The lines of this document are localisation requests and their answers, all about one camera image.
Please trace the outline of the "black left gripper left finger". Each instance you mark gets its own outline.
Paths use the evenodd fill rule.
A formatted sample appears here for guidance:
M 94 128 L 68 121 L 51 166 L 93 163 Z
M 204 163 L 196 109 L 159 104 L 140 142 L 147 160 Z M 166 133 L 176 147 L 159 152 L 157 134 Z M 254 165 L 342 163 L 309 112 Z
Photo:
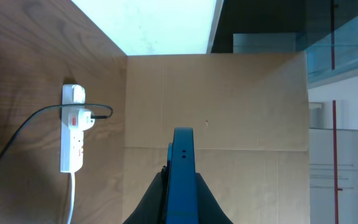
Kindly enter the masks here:
M 167 180 L 165 174 L 158 172 L 149 185 L 138 206 L 123 224 L 161 224 L 165 210 Z

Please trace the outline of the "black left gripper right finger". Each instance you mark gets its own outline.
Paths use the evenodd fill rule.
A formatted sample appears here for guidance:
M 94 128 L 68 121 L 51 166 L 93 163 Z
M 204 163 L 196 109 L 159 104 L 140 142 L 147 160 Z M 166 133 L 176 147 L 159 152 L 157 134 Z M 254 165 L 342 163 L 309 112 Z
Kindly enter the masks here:
M 232 224 L 200 173 L 196 173 L 199 224 Z

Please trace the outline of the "blue Galaxy smartphone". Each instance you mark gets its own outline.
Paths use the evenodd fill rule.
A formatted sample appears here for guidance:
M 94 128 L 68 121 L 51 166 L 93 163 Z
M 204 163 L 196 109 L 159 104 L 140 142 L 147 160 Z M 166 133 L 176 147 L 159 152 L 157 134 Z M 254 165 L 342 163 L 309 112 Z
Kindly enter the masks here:
M 193 129 L 177 127 L 170 147 L 166 224 L 198 223 Z

